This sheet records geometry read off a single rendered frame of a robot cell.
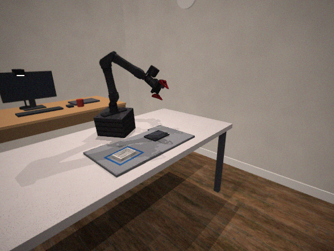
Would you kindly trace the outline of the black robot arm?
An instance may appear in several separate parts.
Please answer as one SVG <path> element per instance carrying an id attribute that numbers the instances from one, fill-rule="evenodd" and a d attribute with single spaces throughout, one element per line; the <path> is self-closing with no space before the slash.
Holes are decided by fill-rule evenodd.
<path id="1" fill-rule="evenodd" d="M 118 64 L 125 70 L 129 71 L 131 74 L 133 74 L 138 79 L 144 80 L 147 84 L 150 83 L 150 80 L 152 79 L 152 77 L 153 78 L 156 77 L 159 72 L 159 70 L 156 67 L 151 65 L 148 71 L 144 73 L 142 69 L 136 67 L 135 65 L 131 64 L 127 60 L 123 59 L 118 54 L 116 54 L 115 51 L 109 53 L 108 55 L 100 59 L 99 64 L 105 75 L 107 88 L 108 88 L 108 94 L 109 94 L 108 97 L 110 100 L 110 103 L 108 104 L 110 110 L 108 112 L 101 113 L 101 116 L 103 117 L 107 117 L 110 115 L 118 114 L 123 111 L 127 111 L 127 109 L 124 107 L 121 107 L 121 108 L 117 107 L 117 101 L 119 99 L 119 94 L 116 90 L 114 78 L 112 75 L 112 68 L 111 68 L 112 62 Z"/>

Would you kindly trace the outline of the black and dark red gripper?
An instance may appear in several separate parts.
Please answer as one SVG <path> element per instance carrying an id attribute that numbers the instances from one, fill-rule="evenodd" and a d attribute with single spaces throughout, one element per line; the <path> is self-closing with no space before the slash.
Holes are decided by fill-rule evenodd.
<path id="1" fill-rule="evenodd" d="M 165 88 L 168 88 L 168 85 L 166 83 L 166 80 L 154 80 L 153 78 L 150 80 L 150 83 L 148 83 L 149 86 L 152 88 L 151 93 L 156 93 L 152 94 L 152 97 L 157 98 L 162 100 L 162 98 L 159 96 L 159 92 L 161 90 L 160 86 L 163 85 Z"/>

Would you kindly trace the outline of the white well plate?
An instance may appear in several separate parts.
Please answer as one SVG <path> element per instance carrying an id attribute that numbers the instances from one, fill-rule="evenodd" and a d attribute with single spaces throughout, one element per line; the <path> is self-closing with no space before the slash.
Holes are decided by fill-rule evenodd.
<path id="1" fill-rule="evenodd" d="M 119 161 L 123 161 L 125 160 L 126 158 L 136 154 L 137 152 L 133 149 L 130 149 L 130 148 L 126 148 L 126 149 L 123 149 L 115 154 L 112 154 L 112 158 L 115 158 Z"/>

